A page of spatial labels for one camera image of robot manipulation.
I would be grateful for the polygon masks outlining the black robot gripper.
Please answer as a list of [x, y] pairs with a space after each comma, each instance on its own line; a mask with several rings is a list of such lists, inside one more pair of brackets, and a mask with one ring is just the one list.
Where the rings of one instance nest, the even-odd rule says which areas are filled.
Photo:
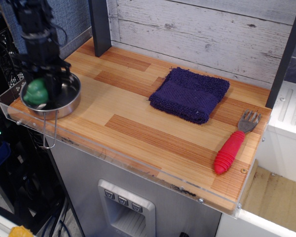
[[22, 33], [27, 53], [18, 54], [27, 84], [43, 79], [48, 92], [46, 109], [53, 109], [62, 92], [62, 77], [70, 75], [70, 63], [60, 58], [60, 44], [56, 32]]

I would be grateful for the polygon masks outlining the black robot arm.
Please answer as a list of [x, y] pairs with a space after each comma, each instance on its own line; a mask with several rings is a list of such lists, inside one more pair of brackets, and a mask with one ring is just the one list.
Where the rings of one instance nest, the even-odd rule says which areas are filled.
[[62, 91], [62, 79], [70, 76], [70, 63], [60, 58], [58, 26], [52, 23], [52, 9], [45, 0], [10, 0], [26, 53], [15, 58], [22, 62], [26, 88], [22, 99], [35, 109], [51, 109]]

